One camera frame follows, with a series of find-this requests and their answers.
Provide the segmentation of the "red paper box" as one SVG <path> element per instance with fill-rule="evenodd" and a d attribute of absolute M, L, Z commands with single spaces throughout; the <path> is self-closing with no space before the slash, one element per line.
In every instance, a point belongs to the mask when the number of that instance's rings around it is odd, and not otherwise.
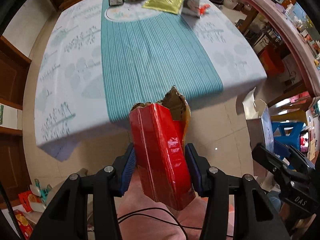
<path fill-rule="evenodd" d="M 154 103 L 137 103 L 129 113 L 136 165 L 146 196 L 181 211 L 195 198 L 185 159 L 191 112 L 173 86 Z"/>

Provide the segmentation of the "white red torn box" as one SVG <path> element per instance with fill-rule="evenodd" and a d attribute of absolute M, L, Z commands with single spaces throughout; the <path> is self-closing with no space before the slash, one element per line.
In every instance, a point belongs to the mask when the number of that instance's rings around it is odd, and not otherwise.
<path fill-rule="evenodd" d="M 210 8 L 209 4 L 201 4 L 201 0 L 184 0 L 181 14 L 201 18 Z"/>

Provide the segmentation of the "purple white small carton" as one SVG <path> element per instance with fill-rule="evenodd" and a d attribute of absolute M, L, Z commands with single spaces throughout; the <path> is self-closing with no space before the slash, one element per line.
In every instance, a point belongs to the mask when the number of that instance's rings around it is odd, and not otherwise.
<path fill-rule="evenodd" d="M 253 150 L 257 144 L 262 144 L 268 151 L 273 153 L 274 136 L 270 114 L 266 102 L 255 98 L 255 90 L 255 87 L 250 90 L 242 102 L 250 146 Z"/>

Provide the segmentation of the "blue plastic stool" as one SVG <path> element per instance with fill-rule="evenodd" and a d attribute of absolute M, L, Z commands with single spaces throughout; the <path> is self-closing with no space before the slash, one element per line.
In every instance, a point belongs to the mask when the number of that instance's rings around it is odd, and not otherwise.
<path fill-rule="evenodd" d="M 300 149 L 300 133 L 303 122 L 271 122 L 274 140 L 295 149 Z"/>

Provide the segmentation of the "pink trouser legs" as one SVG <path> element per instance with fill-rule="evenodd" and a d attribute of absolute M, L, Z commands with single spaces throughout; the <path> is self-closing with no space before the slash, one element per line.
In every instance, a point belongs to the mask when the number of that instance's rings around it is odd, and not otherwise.
<path fill-rule="evenodd" d="M 143 193 L 135 171 L 117 209 L 122 239 L 199 239 L 207 204 L 207 198 L 197 196 L 182 211 L 175 211 L 155 202 Z"/>

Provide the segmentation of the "grey plastic stool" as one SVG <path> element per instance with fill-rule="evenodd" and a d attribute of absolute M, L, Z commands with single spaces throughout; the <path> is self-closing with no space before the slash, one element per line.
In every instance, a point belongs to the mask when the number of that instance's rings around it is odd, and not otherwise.
<path fill-rule="evenodd" d="M 72 175 L 77 174 L 79 177 L 86 177 L 88 176 L 88 169 L 82 168 L 79 171 L 73 173 Z M 48 206 L 50 202 L 54 199 L 54 197 L 59 194 L 59 192 L 65 191 L 70 188 L 70 176 L 67 177 L 65 181 L 58 183 L 54 186 L 48 193 L 46 205 Z"/>

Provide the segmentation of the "red plastic bucket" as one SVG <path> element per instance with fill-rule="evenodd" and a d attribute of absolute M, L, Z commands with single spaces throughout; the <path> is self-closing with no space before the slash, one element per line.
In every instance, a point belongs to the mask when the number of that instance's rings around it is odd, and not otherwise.
<path fill-rule="evenodd" d="M 283 61 L 272 44 L 265 46 L 261 50 L 259 60 L 268 77 L 280 75 L 285 70 Z"/>

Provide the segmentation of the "leaf pattern teal tablecloth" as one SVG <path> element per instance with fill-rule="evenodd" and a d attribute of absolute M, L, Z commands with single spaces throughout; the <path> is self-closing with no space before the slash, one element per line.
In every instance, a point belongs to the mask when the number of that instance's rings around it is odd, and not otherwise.
<path fill-rule="evenodd" d="M 84 139 L 129 127 L 138 102 L 171 87 L 191 109 L 229 100 L 263 83 L 255 51 L 209 0 L 199 17 L 108 0 L 63 11 L 44 51 L 35 93 L 36 146 L 64 161 Z"/>

